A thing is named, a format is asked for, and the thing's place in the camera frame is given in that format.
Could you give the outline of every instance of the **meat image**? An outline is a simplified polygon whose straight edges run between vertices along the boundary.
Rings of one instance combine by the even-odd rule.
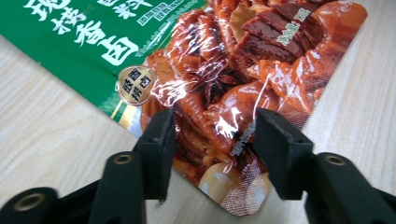
[[[231,212],[248,215],[249,185],[266,172],[251,151],[256,108],[302,128],[366,17],[347,1],[209,0],[206,10],[182,14],[167,47],[146,58],[158,80],[142,105],[142,128],[172,106],[174,167],[204,192],[202,177],[216,174],[205,174],[210,167],[232,167],[235,190],[216,200],[226,209],[238,201]]]

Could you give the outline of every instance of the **table surface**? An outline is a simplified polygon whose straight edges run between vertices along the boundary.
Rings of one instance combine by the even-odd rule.
[[[356,0],[369,17],[303,132],[315,151],[350,158],[396,195],[396,1]],[[33,187],[64,196],[100,178],[136,139],[0,36],[0,204]],[[148,223],[306,223],[304,202],[274,191],[248,217],[230,215],[172,172],[168,200],[147,201]]]

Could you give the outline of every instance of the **screw hole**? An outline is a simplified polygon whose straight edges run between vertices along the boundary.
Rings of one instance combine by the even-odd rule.
[[[41,203],[45,201],[45,199],[46,199],[45,194],[42,193],[30,194],[23,197],[17,203],[15,203],[14,209],[19,212],[27,211],[39,206]]]
[[[343,159],[341,159],[339,157],[335,157],[335,156],[327,156],[326,161],[331,164],[334,164],[334,165],[345,165],[346,164],[346,162]]]
[[[125,163],[128,163],[132,160],[132,156],[130,155],[120,155],[114,159],[114,163],[118,165],[123,165]]]

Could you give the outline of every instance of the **food package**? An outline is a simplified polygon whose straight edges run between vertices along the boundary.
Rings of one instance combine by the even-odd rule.
[[[137,125],[173,107],[176,170],[232,214],[252,214],[271,188],[251,150],[256,109],[301,129],[366,16],[346,1],[213,0],[190,10],[137,69],[156,77]]]
[[[332,0],[26,0],[0,11],[4,37],[136,137],[172,107],[174,168],[237,216],[271,188],[251,150],[256,109],[301,129],[367,17]]]

